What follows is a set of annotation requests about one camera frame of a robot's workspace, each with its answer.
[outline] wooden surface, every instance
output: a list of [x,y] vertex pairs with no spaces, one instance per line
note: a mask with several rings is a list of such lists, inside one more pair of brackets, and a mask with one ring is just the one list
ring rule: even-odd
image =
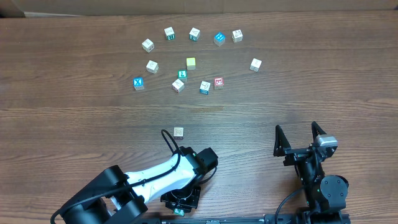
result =
[[[188,39],[192,27],[198,42]],[[236,29],[244,38],[234,44]],[[146,38],[155,43],[149,54]],[[171,84],[187,57],[197,69],[177,94]],[[258,73],[253,58],[262,60]],[[156,74],[148,60],[159,63]],[[132,89],[134,77],[145,90]],[[214,77],[224,90],[200,94]],[[349,180],[352,222],[397,223],[397,11],[1,19],[0,223],[49,223],[108,166],[167,160],[160,130],[174,126],[185,128],[181,146],[220,157],[188,217],[274,213],[300,186],[294,168],[272,156],[275,125],[305,147],[312,121],[339,140],[323,167]],[[282,213],[304,205],[301,195]],[[171,213],[158,200],[149,212]]]

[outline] tabletop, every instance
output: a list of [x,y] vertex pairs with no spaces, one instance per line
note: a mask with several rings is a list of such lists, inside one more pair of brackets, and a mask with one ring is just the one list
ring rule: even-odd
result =
[[[192,27],[198,42],[188,38]],[[238,29],[243,41],[233,43]],[[177,93],[172,83],[189,57],[196,69]],[[258,72],[249,69],[254,58]],[[133,89],[135,77],[144,90]],[[214,77],[224,78],[222,90]],[[294,168],[272,155],[275,126],[292,147],[306,147],[312,121],[339,140],[322,165],[348,179],[343,211],[352,222],[397,223],[397,11],[0,19],[0,223],[49,223],[105,168],[166,161],[160,130],[176,126],[179,146],[219,156],[186,217],[275,213],[300,187]],[[303,195],[281,213],[299,206]],[[171,214],[160,200],[148,207]]]

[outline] block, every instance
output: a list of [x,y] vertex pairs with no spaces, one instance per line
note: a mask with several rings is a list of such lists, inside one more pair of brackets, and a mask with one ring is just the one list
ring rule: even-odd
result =
[[188,70],[194,70],[197,67],[197,63],[195,61],[195,58],[187,58],[187,69]]
[[251,62],[250,70],[258,72],[259,68],[260,68],[260,65],[261,65],[261,61],[254,58],[253,61]]
[[166,33],[166,39],[167,40],[174,40],[175,34],[174,34],[173,27],[169,27],[169,28],[164,29],[164,32]]
[[154,43],[152,41],[150,41],[149,39],[146,39],[142,43],[142,48],[149,53],[155,48],[155,45],[154,45]]
[[200,85],[200,93],[209,94],[210,83],[202,81]]
[[155,74],[158,69],[159,69],[159,66],[157,65],[156,62],[153,62],[151,60],[148,62],[148,64],[147,64],[147,71],[148,72],[152,72],[153,74]]
[[243,34],[241,30],[232,31],[232,39],[234,43],[240,42],[243,40]]
[[188,76],[187,76],[187,71],[186,70],[179,70],[177,76],[178,76],[178,79],[183,81],[183,82],[188,81]]
[[214,89],[215,90],[220,90],[224,88],[224,79],[223,77],[220,78],[215,78],[214,79]]
[[200,36],[200,30],[196,28],[192,28],[191,32],[189,32],[189,39],[193,41],[198,41]]
[[184,139],[184,128],[174,127],[174,140],[183,140]]
[[215,35],[214,36],[214,43],[217,45],[217,46],[221,46],[221,45],[223,45],[223,43],[225,43],[225,36],[224,36],[224,34],[222,34],[222,33],[218,33],[217,35]]
[[141,77],[134,78],[132,80],[132,85],[136,90],[143,90],[144,89],[144,79]]
[[181,93],[181,91],[185,88],[184,83],[179,79],[175,80],[172,86],[177,93]]

